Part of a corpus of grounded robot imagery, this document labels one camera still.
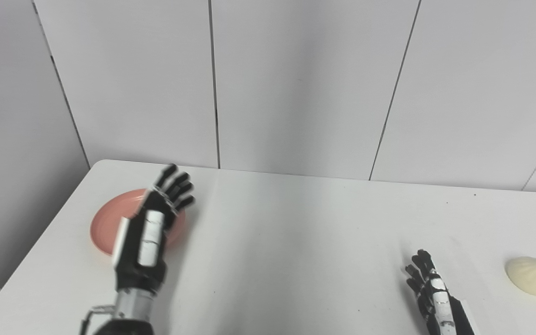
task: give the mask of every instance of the white panel wall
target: white panel wall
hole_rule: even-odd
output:
[[[88,160],[217,166],[207,0],[35,0]]]
[[[212,7],[221,167],[367,179],[417,0]]]
[[[0,0],[0,285],[87,170],[30,0]]]
[[[424,0],[373,180],[521,189],[536,167],[536,1]]]

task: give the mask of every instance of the white table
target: white table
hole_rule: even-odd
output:
[[[92,305],[113,303],[92,216],[161,168],[92,168],[0,293],[0,335],[77,335]],[[504,274],[536,257],[536,193],[181,169],[198,201],[166,256],[158,335],[425,334],[402,272],[418,248],[481,335],[536,335],[536,297]]]

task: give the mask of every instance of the white finger segment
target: white finger segment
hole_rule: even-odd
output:
[[[117,266],[119,262],[119,256],[121,256],[121,250],[123,250],[123,243],[125,242],[125,236],[127,234],[127,227],[129,225],[129,219],[121,217],[119,221],[119,229],[117,229],[117,235],[115,235],[115,244],[113,244],[113,253],[111,254],[111,261],[113,262],[113,268]]]

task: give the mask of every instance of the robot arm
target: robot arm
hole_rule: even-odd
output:
[[[115,305],[92,308],[83,321],[80,335],[85,335],[92,314],[112,314],[111,320],[96,335],[152,335],[149,323],[153,299],[164,281],[166,264],[162,252],[167,232],[180,210],[194,198],[189,175],[177,172],[177,166],[163,170],[134,217],[124,219],[113,249],[116,273]]]
[[[417,297],[419,312],[430,335],[474,335],[462,304],[449,294],[431,255],[421,249],[411,260],[419,270],[412,264],[406,266],[411,276],[407,284]]]

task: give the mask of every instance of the black robotic finger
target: black robotic finger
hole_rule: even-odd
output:
[[[178,199],[177,202],[175,202],[175,211],[179,212],[183,208],[185,208],[185,207],[191,205],[192,203],[194,203],[194,201],[195,201],[195,199],[191,195],[188,195],[187,197],[185,197],[183,199]]]
[[[175,188],[179,187],[179,185],[185,183],[189,180],[189,174],[187,172],[183,172],[179,176],[177,176],[173,182],[167,187],[167,189],[164,190],[164,193],[166,195],[170,195],[175,191]]]
[[[175,164],[168,165],[164,170],[162,170],[162,173],[160,177],[158,177],[158,180],[154,186],[156,186],[157,188],[162,188],[164,182],[175,172],[177,172],[177,166]]]
[[[431,255],[426,252],[423,249],[417,250],[417,255],[423,260],[423,263],[425,263],[425,267],[429,272],[431,272],[431,269],[435,269],[434,262],[431,260]]]
[[[423,282],[423,278],[421,278],[421,274],[419,273],[419,270],[415,269],[415,267],[413,267],[412,264],[407,265],[404,269],[413,278],[413,280],[415,280],[415,282],[417,282],[419,287],[421,287],[421,286],[423,286],[423,284],[425,284]]]
[[[421,270],[421,276],[423,276],[423,280],[427,282],[429,280],[429,269],[425,266],[423,258],[421,258],[419,255],[413,255],[411,260],[413,263],[415,263],[415,265],[417,265],[419,270]]]
[[[193,188],[194,186],[192,185],[192,183],[186,181],[184,184],[179,185],[179,187],[177,187],[175,191],[173,191],[171,194],[167,194],[168,199],[174,203],[181,195],[184,195],[186,192],[191,191]]]

